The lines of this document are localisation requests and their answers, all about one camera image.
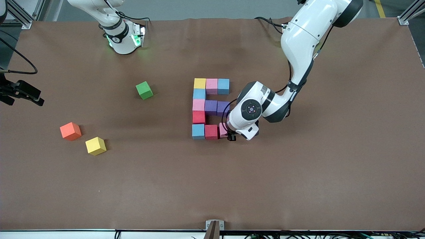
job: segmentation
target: circular button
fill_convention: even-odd
[[[255,120],[261,116],[262,108],[256,100],[246,100],[241,107],[242,117],[246,120]]]

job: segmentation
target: green led light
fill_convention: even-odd
[[[140,46],[140,45],[141,45],[141,43],[140,43],[140,37],[138,37],[138,36],[134,36],[134,35],[131,35],[131,36],[132,36],[132,38],[133,38],[134,44],[135,44],[136,46]]]
[[[107,40],[108,40],[108,42],[109,42],[109,46],[110,46],[110,47],[113,47],[113,46],[112,46],[112,43],[111,43],[111,40],[109,39],[109,37],[108,37],[108,36],[106,36],[106,39],[107,39]]]

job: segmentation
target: gray floor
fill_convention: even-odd
[[[400,15],[413,0],[380,0],[386,17]],[[360,18],[379,18],[374,1],[363,0]],[[299,10],[296,0],[126,0],[118,10],[130,17],[149,17],[151,20],[182,20],[187,18],[283,18],[294,16]],[[67,0],[50,0],[44,20],[94,21],[84,11],[71,6]],[[425,14],[410,21],[409,26],[422,58],[425,57]],[[2,27],[2,30],[19,37],[20,28]],[[0,37],[13,46],[14,39]],[[12,51],[0,45],[0,66],[7,67]]]

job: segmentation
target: red cube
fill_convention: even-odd
[[[81,137],[81,131],[78,125],[74,123],[68,123],[60,127],[60,133],[62,138],[72,141]]]
[[[205,139],[218,139],[217,125],[205,125]]]
[[[192,124],[205,124],[205,111],[192,111]]]

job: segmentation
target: yellow cube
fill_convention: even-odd
[[[195,83],[193,84],[194,89],[205,89],[205,85],[207,84],[206,78],[195,78]]]
[[[87,152],[91,155],[106,152],[105,141],[99,137],[86,141],[85,146],[87,146]]]

